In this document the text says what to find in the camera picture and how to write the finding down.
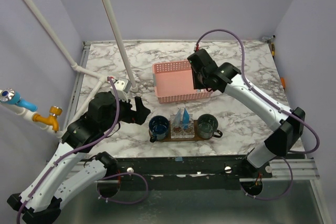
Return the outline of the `dark blue mug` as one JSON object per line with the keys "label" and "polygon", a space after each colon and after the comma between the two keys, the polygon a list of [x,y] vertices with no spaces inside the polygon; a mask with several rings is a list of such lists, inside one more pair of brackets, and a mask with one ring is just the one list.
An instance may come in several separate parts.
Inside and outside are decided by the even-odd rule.
{"label": "dark blue mug", "polygon": [[161,115],[154,116],[149,121],[149,131],[151,133],[150,142],[164,140],[170,131],[169,120]]}

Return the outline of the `blue toothpaste tube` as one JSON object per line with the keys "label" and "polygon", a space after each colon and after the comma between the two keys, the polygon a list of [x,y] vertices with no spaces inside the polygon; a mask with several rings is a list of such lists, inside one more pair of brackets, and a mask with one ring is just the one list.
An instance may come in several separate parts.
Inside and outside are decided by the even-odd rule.
{"label": "blue toothpaste tube", "polygon": [[183,110],[182,125],[183,126],[188,126],[189,122],[190,122],[190,115],[189,115],[187,109],[185,108]]}

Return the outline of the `dark green mug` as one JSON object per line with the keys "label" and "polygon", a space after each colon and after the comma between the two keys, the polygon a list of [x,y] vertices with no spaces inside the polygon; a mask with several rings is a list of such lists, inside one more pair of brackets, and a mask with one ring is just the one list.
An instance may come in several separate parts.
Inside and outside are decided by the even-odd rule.
{"label": "dark green mug", "polygon": [[212,137],[221,138],[223,133],[218,129],[216,117],[211,114],[202,114],[197,119],[197,135],[205,140]]}

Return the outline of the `oval wooden tray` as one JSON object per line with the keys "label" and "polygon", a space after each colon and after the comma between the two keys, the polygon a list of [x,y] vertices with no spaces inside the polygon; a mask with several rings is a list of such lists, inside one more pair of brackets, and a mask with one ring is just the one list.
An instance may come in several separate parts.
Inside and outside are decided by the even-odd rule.
{"label": "oval wooden tray", "polygon": [[205,139],[199,137],[198,135],[180,135],[178,137],[171,137],[171,133],[169,132],[168,135],[161,140],[158,140],[152,136],[152,133],[150,130],[148,130],[149,136],[150,136],[150,142],[195,142],[195,141],[205,141]]}

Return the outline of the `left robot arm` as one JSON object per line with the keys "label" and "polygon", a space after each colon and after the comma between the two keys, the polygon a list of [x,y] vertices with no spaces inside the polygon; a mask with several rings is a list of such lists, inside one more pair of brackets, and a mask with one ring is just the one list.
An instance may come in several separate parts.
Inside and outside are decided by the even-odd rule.
{"label": "left robot arm", "polygon": [[135,110],[130,100],[122,101],[111,92],[99,92],[89,102],[87,112],[72,122],[52,159],[21,193],[10,195],[7,203],[18,212],[17,223],[53,223],[64,206],[75,195],[96,180],[112,179],[118,172],[118,162],[106,151],[98,153],[83,170],[68,178],[81,161],[119,122],[142,125],[150,109],[140,97],[135,97]]}

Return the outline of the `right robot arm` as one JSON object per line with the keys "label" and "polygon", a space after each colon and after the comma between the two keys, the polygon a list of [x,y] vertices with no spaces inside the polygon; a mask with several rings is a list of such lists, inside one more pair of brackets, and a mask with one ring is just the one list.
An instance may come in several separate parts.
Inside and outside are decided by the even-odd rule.
{"label": "right robot arm", "polygon": [[241,171],[246,177],[255,177],[271,159],[286,156],[303,133],[303,124],[292,118],[294,115],[303,121],[306,115],[303,109],[293,110],[262,93],[276,104],[274,108],[248,87],[238,68],[228,62],[218,66],[205,49],[191,54],[187,60],[192,68],[194,89],[205,88],[227,94],[258,115],[273,131],[245,157]]}

